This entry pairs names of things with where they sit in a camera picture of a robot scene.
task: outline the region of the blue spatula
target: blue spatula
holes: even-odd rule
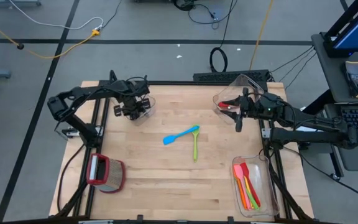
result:
[[[176,138],[178,138],[180,136],[184,136],[185,134],[191,133],[192,131],[195,131],[199,128],[200,128],[199,126],[194,126],[194,127],[190,128],[189,130],[184,131],[180,134],[167,136],[162,140],[162,142],[164,143],[164,145],[171,144],[175,141]]]

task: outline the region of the desk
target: desk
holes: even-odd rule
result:
[[[329,118],[341,116],[337,106],[333,104],[358,104],[358,98],[352,98],[350,96],[349,87],[340,70],[340,66],[346,60],[358,61],[358,52],[354,53],[349,58],[330,58],[324,49],[324,39],[320,34],[312,35],[311,40],[313,41],[314,49],[317,52],[321,68],[327,79],[329,89],[307,106],[303,112],[318,114],[320,111],[325,110]],[[350,171],[358,171],[358,147],[353,150],[338,149],[338,151],[341,155],[344,167]],[[338,177],[343,177],[343,171],[339,165],[340,158],[335,148],[331,146],[331,150],[327,153],[331,156],[335,174]]]
[[[329,90],[307,106],[303,112],[317,114],[324,105],[329,103],[358,103],[358,98],[351,97],[345,76],[340,69],[340,66],[347,60],[358,61],[358,52],[349,58],[330,58],[324,49],[324,39],[320,34],[312,35],[311,40],[327,79]]]
[[[82,86],[97,84],[83,82]],[[116,194],[95,191],[91,218],[126,220],[143,214],[145,220],[227,221],[228,216],[233,216],[235,221],[273,220],[273,217],[246,218],[236,210],[229,171],[232,159],[257,155],[262,142],[257,120],[245,119],[242,132],[236,133],[234,126],[224,123],[212,111],[212,97],[223,88],[151,85],[150,95],[156,100],[156,112],[142,126],[115,117],[114,104],[110,103],[101,153],[125,163],[127,180],[123,190]],[[268,89],[285,99],[282,83],[269,83]],[[86,102],[77,116],[90,122],[93,105],[92,101]],[[192,135],[183,136],[168,146],[162,144],[164,136],[179,133],[193,124],[201,127],[197,163],[192,157]],[[68,141],[62,168],[81,144],[79,138]],[[295,143],[288,147],[298,150]],[[66,171],[62,205],[77,188],[83,154],[84,151]],[[288,151],[282,151],[281,155],[287,189],[305,213],[313,217],[299,156]],[[57,213],[56,201],[57,189],[50,214]],[[80,214],[85,210],[85,201],[82,200]],[[283,217],[281,197],[278,202]]]

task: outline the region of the pink spatula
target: pink spatula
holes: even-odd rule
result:
[[[244,192],[244,197],[246,198],[246,204],[247,204],[247,208],[248,210],[252,210],[251,207],[251,203],[249,202],[249,198],[248,195],[246,194],[246,183],[244,182],[244,174],[242,173],[242,168],[240,165],[236,164],[233,165],[233,170],[234,170],[234,175],[240,180],[241,182],[241,187],[239,190],[241,190],[242,192]]]

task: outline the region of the green spatula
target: green spatula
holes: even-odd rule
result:
[[[192,131],[191,133],[193,133],[194,135],[194,149],[193,149],[193,160],[194,162],[197,162],[197,136],[198,133],[200,133],[200,129],[196,129],[194,131]]]

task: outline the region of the cable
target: cable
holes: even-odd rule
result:
[[[35,55],[39,58],[42,58],[42,59],[53,59],[53,58],[59,58],[65,54],[67,54],[69,51],[73,50],[75,47],[81,45],[81,44],[84,44],[85,42],[87,42],[88,40],[90,40],[92,37],[96,36],[96,35],[99,35],[99,34],[95,34],[94,32],[92,32],[92,34],[87,37],[85,40],[81,41],[80,43],[78,44],[75,44],[75,45],[72,45],[69,49],[67,49],[65,52],[59,54],[59,55],[56,55],[56,56],[42,56],[42,55],[39,55],[35,52],[33,52],[32,50],[27,50],[27,49],[24,49],[25,51],[27,51],[28,53],[32,54],[32,55]]]
[[[302,126],[302,124],[310,122],[310,121],[314,121],[316,123],[320,122],[320,123],[326,123],[326,124],[330,124],[330,125],[338,125],[343,121],[343,118],[342,117],[334,117],[334,118],[332,118],[331,122],[328,122],[328,121],[322,120],[319,117],[315,117],[314,119],[307,119],[307,120],[304,120],[304,121],[301,121],[301,122],[297,123],[296,128],[299,128],[300,126]]]
[[[312,53],[313,51],[309,51],[308,54],[306,54],[303,58],[301,58],[301,60],[299,60],[299,62],[297,62],[294,66],[292,66],[292,68],[278,81],[281,82],[290,72],[292,72],[292,70],[294,70],[294,68],[299,65],[299,63],[302,62],[303,59],[307,58],[309,56],[310,53]]]
[[[301,70],[299,70],[298,74],[295,75],[295,78],[290,82],[290,84],[285,87],[285,90],[287,90],[288,87],[291,86],[291,84],[296,80],[296,78],[298,77],[298,75],[302,72],[302,70],[306,67],[306,64],[317,54],[317,52],[314,53],[313,56],[311,56],[306,62],[305,64],[302,66]]]
[[[324,174],[325,176],[329,177],[329,178],[332,179],[332,180],[335,180],[335,179],[333,179],[329,174],[325,173],[324,171],[322,171],[321,169],[317,168],[317,167],[314,166],[312,163],[310,163],[310,162],[309,162],[302,154],[300,154],[299,152],[296,152],[295,150],[289,149],[289,148],[287,148],[287,147],[285,147],[285,146],[283,146],[283,148],[286,149],[286,150],[288,150],[288,151],[291,151],[291,152],[294,152],[294,153],[298,154],[305,162],[307,162],[311,167],[313,167],[314,169],[316,169],[318,172]],[[350,187],[350,186],[348,186],[348,185],[346,185],[346,184],[340,182],[339,180],[335,180],[335,182],[341,184],[342,186],[344,186],[344,187],[348,188],[349,190],[352,190],[353,192],[355,192],[355,193],[358,194],[358,190],[356,190],[356,189],[354,189],[354,188],[352,188],[352,187]]]
[[[293,106],[289,103],[287,103],[286,101],[282,102],[284,105],[287,105],[291,108],[292,110],[292,115],[293,115],[293,130],[296,131],[296,115],[295,115],[295,109],[293,108]]]
[[[195,22],[195,23],[197,23],[197,24],[216,24],[216,23],[222,22],[223,20],[225,20],[225,18],[228,18],[230,16],[230,13],[233,11],[233,9],[236,6],[237,2],[238,2],[238,0],[236,0],[234,4],[230,5],[229,12],[222,19],[216,19],[216,16],[211,12],[211,10],[209,10],[209,8],[207,6],[205,6],[205,5],[203,5],[203,4],[194,4],[190,10],[186,10],[186,11],[188,11],[188,16],[189,16],[190,20]],[[192,9],[195,9],[195,6],[203,6],[203,7],[205,7],[208,10],[209,15],[214,19],[214,21],[213,22],[200,22],[200,21],[194,20],[190,15],[190,11]]]
[[[8,35],[6,35],[6,34],[5,34],[3,31],[1,31],[1,30],[0,30],[0,34],[1,34],[2,36],[4,36],[7,40],[9,40],[12,44],[16,45],[19,50],[22,50],[22,49],[24,48],[24,45],[23,45],[23,44],[17,43],[16,41],[14,41],[13,39],[11,39]],[[43,55],[39,55],[39,54],[33,52],[32,50],[27,50],[27,49],[24,49],[24,50],[27,51],[28,53],[32,54],[32,55],[35,55],[35,56],[37,56],[37,57],[39,57],[39,58],[42,58],[42,59],[58,58],[58,57],[61,57],[61,56],[65,55],[65,54],[67,54],[69,51],[73,50],[75,47],[77,47],[77,46],[79,46],[79,45],[81,45],[81,44],[84,44],[85,42],[87,42],[88,40],[90,40],[90,38],[92,38],[92,37],[94,37],[94,36],[96,36],[96,35],[99,35],[99,34],[100,34],[100,32],[99,32],[98,30],[95,30],[95,29],[92,30],[92,34],[91,34],[88,38],[86,38],[85,40],[81,41],[81,42],[78,43],[78,44],[75,44],[75,45],[71,46],[71,47],[70,47],[69,49],[67,49],[65,52],[63,52],[63,53],[61,53],[61,54],[59,54],[59,55],[56,55],[56,56],[43,56]]]
[[[234,0],[231,0],[230,9],[232,9],[233,2],[234,2]],[[224,51],[222,50],[221,47],[223,46],[224,39],[226,38],[227,25],[229,25],[230,14],[231,14],[231,10],[229,11],[229,14],[227,17],[226,27],[224,28],[224,34],[223,34],[221,45],[219,47],[215,47],[214,49],[212,49],[211,53],[209,54],[209,66],[211,67],[212,72],[218,72],[213,65],[213,55],[214,55],[215,51],[219,51],[223,57],[224,68],[223,68],[222,72],[225,72],[227,69],[227,65],[228,65],[227,55],[224,53]]]
[[[304,51],[302,54],[298,55],[296,58],[290,60],[289,62],[287,62],[287,63],[285,63],[285,64],[279,66],[278,68],[276,68],[276,69],[274,69],[274,70],[272,70],[272,71],[270,71],[270,72],[273,73],[273,72],[277,71],[278,69],[280,69],[280,68],[282,68],[282,67],[288,65],[289,63],[291,63],[291,62],[295,61],[296,59],[300,58],[302,55],[304,55],[305,53],[307,53],[307,52],[308,52],[310,49],[312,49],[312,48],[313,48],[313,46],[311,46],[308,50]]]
[[[194,2],[197,0],[185,0],[181,6],[178,5],[178,0],[172,0],[173,5],[181,11],[190,11],[193,9]]]
[[[118,11],[119,5],[121,5],[121,2],[122,2],[122,0],[119,1],[118,5],[116,7],[116,11],[115,11],[114,15],[112,15],[110,17],[110,19],[107,21],[107,23],[105,23],[105,25],[102,26],[102,28],[105,28],[109,24],[109,22],[117,15],[117,11]]]
[[[67,170],[68,165],[70,164],[70,162],[78,155],[78,153],[80,153],[81,149],[85,146],[85,143],[82,144],[82,146],[74,153],[74,155],[67,161],[66,165],[64,166],[63,170],[62,170],[62,174],[60,176],[60,181],[59,181],[59,188],[57,190],[57,210],[60,212],[60,193],[62,191],[62,185],[63,185],[63,177],[65,175],[65,172]]]
[[[13,3],[12,0],[9,0],[9,1],[12,3],[12,5],[13,5],[17,10],[19,10],[21,13],[23,13],[23,15],[25,15],[25,16],[26,16],[27,18],[29,18],[31,21],[33,21],[33,22],[35,22],[36,24],[39,24],[39,25],[52,26],[52,27],[62,27],[62,28],[71,29],[71,30],[78,30],[78,29],[81,29],[82,27],[86,26],[86,25],[87,25],[88,23],[90,23],[92,20],[94,20],[94,19],[100,19],[100,20],[101,20],[100,25],[97,26],[96,28],[94,28],[94,29],[96,29],[96,30],[100,30],[100,28],[102,28],[103,22],[104,22],[102,18],[100,18],[100,17],[94,17],[94,18],[91,18],[90,20],[88,20],[87,22],[85,22],[82,26],[77,27],[77,28],[66,27],[66,26],[63,26],[63,25],[46,24],[46,23],[38,22],[38,21],[34,20],[34,19],[31,18],[29,15],[27,15],[25,12],[23,12],[22,9],[20,9],[19,7],[17,7],[17,6]]]
[[[272,6],[273,6],[273,1],[274,1],[274,0],[270,0],[270,4],[268,5],[268,9],[267,9],[267,12],[266,12],[265,19],[264,19],[264,21],[263,21],[263,23],[262,23],[262,27],[260,27],[260,32],[259,32],[258,40],[256,41],[256,44],[255,44],[255,49],[254,49],[254,53],[252,54],[251,63],[250,63],[250,65],[249,65],[249,70],[251,70],[251,68],[252,68],[252,63],[254,62],[254,57],[255,57],[255,54],[256,54],[256,50],[258,49],[259,41],[260,41],[260,39],[262,38],[262,34],[264,33],[266,21],[267,21],[267,19],[269,18],[269,12],[270,12],[270,10],[272,9]]]

